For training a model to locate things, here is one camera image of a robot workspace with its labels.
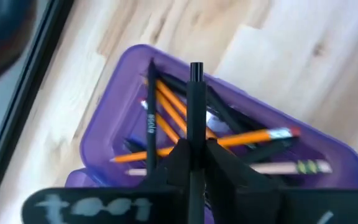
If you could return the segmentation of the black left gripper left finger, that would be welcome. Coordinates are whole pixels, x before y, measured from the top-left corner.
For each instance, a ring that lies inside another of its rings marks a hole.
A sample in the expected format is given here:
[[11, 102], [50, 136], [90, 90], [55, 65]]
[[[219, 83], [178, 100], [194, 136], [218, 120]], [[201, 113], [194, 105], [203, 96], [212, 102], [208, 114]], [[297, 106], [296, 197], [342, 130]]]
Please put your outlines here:
[[140, 183], [150, 202], [149, 217], [144, 224], [187, 224], [189, 183], [190, 145], [181, 139]]

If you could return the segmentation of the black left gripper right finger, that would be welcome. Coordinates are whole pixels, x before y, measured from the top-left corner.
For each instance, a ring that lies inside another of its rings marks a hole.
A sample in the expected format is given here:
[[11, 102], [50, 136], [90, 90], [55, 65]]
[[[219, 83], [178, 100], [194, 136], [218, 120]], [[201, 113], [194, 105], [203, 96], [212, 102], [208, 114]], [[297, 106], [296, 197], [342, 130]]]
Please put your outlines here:
[[215, 139], [206, 141], [206, 191], [214, 224], [276, 224], [278, 184], [251, 169]]

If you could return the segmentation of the pale pink Ticonderoga pencil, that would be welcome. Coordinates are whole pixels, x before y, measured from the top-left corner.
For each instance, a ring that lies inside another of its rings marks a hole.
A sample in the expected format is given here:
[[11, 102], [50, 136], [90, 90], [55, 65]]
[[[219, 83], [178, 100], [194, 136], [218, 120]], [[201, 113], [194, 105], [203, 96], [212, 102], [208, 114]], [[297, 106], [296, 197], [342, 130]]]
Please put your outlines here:
[[[285, 161], [285, 162], [265, 162], [265, 163], [256, 163], [246, 166], [255, 170], [260, 174], [268, 175], [316, 175], [316, 174], [330, 174], [333, 172], [328, 161], [324, 160], [297, 160], [297, 161]], [[168, 170], [173, 168], [173, 171], [182, 171], [185, 170], [185, 165], [169, 165], [166, 166]], [[133, 168], [128, 169], [124, 172], [129, 176], [146, 176], [147, 169], [143, 168]]]

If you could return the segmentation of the black marker pen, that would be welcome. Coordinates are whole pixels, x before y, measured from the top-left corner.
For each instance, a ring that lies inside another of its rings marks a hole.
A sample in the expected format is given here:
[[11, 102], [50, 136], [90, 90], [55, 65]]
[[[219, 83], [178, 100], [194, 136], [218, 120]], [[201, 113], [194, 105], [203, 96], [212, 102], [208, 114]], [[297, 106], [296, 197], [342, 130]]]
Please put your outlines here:
[[156, 147], [156, 79], [158, 71], [153, 60], [150, 61], [147, 75], [147, 174], [157, 166]]

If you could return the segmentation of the purple plastic supply box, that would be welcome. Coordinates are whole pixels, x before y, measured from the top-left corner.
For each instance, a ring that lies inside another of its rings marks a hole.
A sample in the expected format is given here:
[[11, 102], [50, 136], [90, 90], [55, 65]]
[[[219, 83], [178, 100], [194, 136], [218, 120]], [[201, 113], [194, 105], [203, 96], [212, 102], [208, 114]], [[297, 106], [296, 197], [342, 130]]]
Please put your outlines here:
[[[126, 170], [143, 166], [143, 162], [115, 164], [111, 159], [127, 152], [124, 138], [146, 139], [145, 111], [139, 98], [146, 94], [143, 79], [150, 61], [170, 76], [183, 82], [189, 80], [187, 64], [148, 45], [127, 49], [81, 140], [80, 154], [85, 166], [68, 176], [67, 185], [76, 190], [99, 190], [133, 187], [141, 182], [141, 177], [129, 176]], [[240, 118], [249, 116], [270, 128], [300, 128], [300, 141], [288, 152], [277, 154], [276, 161], [324, 159], [330, 163], [333, 169], [330, 174], [287, 177], [290, 184], [322, 190], [323, 195], [297, 196], [284, 207], [283, 224], [358, 224], [358, 155], [354, 150], [227, 82], [211, 76], [204, 79]]]

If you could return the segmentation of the black metal table frame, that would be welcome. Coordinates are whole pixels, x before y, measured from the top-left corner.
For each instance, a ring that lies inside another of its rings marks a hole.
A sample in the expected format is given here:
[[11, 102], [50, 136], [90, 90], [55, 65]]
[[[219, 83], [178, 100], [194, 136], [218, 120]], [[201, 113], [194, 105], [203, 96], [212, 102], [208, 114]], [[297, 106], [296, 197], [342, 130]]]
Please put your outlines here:
[[0, 0], [0, 185], [76, 0]]

